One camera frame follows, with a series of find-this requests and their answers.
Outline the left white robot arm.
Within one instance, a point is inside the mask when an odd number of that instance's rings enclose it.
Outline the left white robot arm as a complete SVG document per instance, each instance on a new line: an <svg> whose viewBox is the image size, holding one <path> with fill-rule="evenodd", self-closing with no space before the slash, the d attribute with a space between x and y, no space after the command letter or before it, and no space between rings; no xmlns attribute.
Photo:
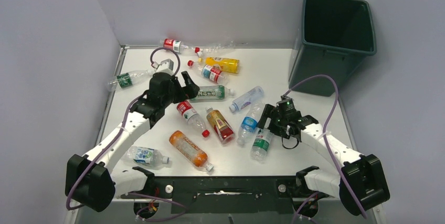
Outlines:
<svg viewBox="0 0 445 224"><path fill-rule="evenodd" d="M189 73L181 75L184 86L174 74L155 73L149 88L129 103L122 122L105 139L85 154L69 158L65 182L68 210L74 210L70 203L75 200L80 207L101 212L118 196L149 188L153 173L140 167L114 168L135 141L165 115L166 108L197 96L199 87Z"/></svg>

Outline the green label bottle far left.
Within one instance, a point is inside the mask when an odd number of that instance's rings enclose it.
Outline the green label bottle far left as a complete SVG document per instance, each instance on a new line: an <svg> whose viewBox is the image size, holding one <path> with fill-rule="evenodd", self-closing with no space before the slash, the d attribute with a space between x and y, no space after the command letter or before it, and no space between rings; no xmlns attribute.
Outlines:
<svg viewBox="0 0 445 224"><path fill-rule="evenodd" d="M107 81L106 88L110 92L127 89L150 80L154 72L153 69L147 69L121 73Z"/></svg>

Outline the purple label clear bottle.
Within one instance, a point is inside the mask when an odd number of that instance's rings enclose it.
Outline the purple label clear bottle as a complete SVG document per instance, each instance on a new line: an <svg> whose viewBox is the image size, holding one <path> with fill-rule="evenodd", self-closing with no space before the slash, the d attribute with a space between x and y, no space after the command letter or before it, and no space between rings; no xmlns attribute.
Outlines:
<svg viewBox="0 0 445 224"><path fill-rule="evenodd" d="M259 101L264 96L264 90L261 86L256 86L241 96L235 98L229 106L231 113L238 112L244 109L246 106Z"/></svg>

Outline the red Nongfu label bottle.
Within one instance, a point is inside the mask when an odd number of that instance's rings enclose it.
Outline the red Nongfu label bottle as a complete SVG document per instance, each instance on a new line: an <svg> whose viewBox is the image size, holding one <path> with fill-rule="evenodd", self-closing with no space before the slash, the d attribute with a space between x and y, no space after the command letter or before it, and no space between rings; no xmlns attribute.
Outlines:
<svg viewBox="0 0 445 224"><path fill-rule="evenodd" d="M176 109L190 127L202 137L209 137L210 132L207 129L204 119L188 101L180 102Z"/></svg>

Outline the red blue label bottle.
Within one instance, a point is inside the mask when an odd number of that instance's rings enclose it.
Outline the red blue label bottle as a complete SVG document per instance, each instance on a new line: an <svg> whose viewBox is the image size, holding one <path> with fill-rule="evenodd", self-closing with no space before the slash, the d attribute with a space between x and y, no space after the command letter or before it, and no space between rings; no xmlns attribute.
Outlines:
<svg viewBox="0 0 445 224"><path fill-rule="evenodd" d="M229 82L228 75L218 67L207 64L200 65L197 61L192 60L189 60L187 62L187 65L193 72L211 82L217 83L219 85L227 85Z"/></svg>

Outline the green tea bottle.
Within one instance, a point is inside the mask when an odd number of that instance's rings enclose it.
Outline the green tea bottle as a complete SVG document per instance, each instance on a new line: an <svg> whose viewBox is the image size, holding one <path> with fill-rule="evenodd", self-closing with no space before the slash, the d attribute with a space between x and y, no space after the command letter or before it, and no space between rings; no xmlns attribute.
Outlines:
<svg viewBox="0 0 445 224"><path fill-rule="evenodd" d="M189 99L190 102L215 102L222 101L235 95L234 89L223 85L200 86L198 95Z"/></svg>

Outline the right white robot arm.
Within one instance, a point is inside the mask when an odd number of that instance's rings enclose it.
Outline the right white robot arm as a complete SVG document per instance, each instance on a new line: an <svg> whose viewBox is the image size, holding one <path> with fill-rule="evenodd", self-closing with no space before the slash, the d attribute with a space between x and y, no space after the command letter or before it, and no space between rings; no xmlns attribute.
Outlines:
<svg viewBox="0 0 445 224"><path fill-rule="evenodd" d="M295 189L298 194L308 196L319 191L338 198L355 216L390 199L380 159L349 148L324 131L317 119L311 115L302 116L295 109L292 98L283 96L276 105L266 104L258 128L281 138L293 137L303 142L337 169L333 174L310 166L297 172Z"/></svg>

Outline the yellow juice bottle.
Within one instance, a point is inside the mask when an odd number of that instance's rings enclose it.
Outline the yellow juice bottle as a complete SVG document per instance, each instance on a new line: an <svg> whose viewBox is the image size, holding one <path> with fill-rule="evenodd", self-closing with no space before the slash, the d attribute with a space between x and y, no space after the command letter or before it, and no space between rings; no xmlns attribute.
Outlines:
<svg viewBox="0 0 445 224"><path fill-rule="evenodd" d="M198 58L198 62L218 67L224 72L235 73L235 74L239 73L240 61L238 59L221 58L221 57L206 57L206 58L200 57Z"/></svg>

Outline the blue white label bottle front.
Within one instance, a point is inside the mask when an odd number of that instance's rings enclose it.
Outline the blue white label bottle front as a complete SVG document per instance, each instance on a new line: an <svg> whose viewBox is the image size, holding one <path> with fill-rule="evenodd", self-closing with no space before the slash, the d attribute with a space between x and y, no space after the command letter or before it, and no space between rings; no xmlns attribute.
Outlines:
<svg viewBox="0 0 445 224"><path fill-rule="evenodd" d="M170 158L159 150L141 146L131 146L121 160L155 169L165 167L170 162Z"/></svg>

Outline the clear crushed bottle at back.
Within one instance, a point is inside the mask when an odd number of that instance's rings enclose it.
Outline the clear crushed bottle at back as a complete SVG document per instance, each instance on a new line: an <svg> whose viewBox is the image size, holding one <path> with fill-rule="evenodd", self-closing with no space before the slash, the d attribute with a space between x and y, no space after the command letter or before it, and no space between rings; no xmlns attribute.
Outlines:
<svg viewBox="0 0 445 224"><path fill-rule="evenodd" d="M220 57L224 54L227 54L235 49L235 43L233 40L214 43L210 45L206 45L203 47L199 47L197 51L197 56L201 58L208 57Z"/></svg>

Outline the gold red energy drink bottle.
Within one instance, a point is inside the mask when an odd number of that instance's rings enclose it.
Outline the gold red energy drink bottle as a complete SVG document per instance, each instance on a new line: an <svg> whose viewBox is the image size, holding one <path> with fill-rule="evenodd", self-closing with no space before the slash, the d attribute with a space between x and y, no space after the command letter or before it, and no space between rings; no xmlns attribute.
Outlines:
<svg viewBox="0 0 445 224"><path fill-rule="evenodd" d="M235 132L219 110L215 110L212 107L206 107L206 113L206 119L216 133L221 144L224 145L234 140Z"/></svg>

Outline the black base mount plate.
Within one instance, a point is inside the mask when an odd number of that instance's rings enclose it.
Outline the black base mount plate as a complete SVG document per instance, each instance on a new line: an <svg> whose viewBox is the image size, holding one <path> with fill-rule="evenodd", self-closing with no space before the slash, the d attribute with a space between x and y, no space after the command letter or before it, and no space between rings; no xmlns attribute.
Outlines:
<svg viewBox="0 0 445 224"><path fill-rule="evenodd" d="M291 214L310 195L296 176L160 176L151 175L144 189L124 199L160 197L176 202L173 214Z"/></svg>

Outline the red label bottle at back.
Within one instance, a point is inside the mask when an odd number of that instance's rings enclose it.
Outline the red label bottle at back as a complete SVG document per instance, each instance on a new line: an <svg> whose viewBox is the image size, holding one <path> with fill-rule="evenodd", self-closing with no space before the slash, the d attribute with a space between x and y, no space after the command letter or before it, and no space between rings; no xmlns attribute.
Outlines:
<svg viewBox="0 0 445 224"><path fill-rule="evenodd" d="M190 43L182 40L164 38L158 42L159 47L165 47L184 56L195 56L201 51L199 47L195 47Z"/></svg>

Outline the green cap water bottle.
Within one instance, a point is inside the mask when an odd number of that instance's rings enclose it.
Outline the green cap water bottle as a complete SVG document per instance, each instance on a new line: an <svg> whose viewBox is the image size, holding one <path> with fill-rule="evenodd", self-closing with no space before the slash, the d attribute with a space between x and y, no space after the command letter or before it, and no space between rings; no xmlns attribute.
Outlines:
<svg viewBox="0 0 445 224"><path fill-rule="evenodd" d="M260 129L254 139L250 150L250 157L258 162L263 162L268 154L273 140L273 133L269 129Z"/></svg>

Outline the dark green plastic bin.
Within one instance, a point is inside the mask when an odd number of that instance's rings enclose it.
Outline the dark green plastic bin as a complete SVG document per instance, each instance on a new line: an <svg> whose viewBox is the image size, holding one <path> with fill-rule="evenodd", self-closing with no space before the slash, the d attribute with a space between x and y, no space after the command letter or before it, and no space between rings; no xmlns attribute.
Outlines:
<svg viewBox="0 0 445 224"><path fill-rule="evenodd" d="M377 52L367 1L303 0L300 21L288 78L293 91L329 97L335 90L325 76L341 87Z"/></svg>

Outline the orange tea bottle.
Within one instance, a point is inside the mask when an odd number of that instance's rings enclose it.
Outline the orange tea bottle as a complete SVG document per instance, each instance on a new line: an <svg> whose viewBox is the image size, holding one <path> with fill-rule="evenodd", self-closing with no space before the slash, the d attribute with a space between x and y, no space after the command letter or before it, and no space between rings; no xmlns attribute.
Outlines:
<svg viewBox="0 0 445 224"><path fill-rule="evenodd" d="M175 131L169 137L169 142L196 168L204 169L207 172L214 170L214 165L209 161L207 153L191 141L183 132Z"/></svg>

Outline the blue label clear bottle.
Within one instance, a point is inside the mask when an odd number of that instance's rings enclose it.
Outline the blue label clear bottle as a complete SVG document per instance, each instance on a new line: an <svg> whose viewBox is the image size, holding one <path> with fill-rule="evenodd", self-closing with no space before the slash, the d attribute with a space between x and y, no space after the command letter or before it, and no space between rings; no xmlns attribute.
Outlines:
<svg viewBox="0 0 445 224"><path fill-rule="evenodd" d="M238 145L244 146L246 142L254 135L264 106L265 104L263 101L257 101L251 105L251 108L242 120L238 129Z"/></svg>

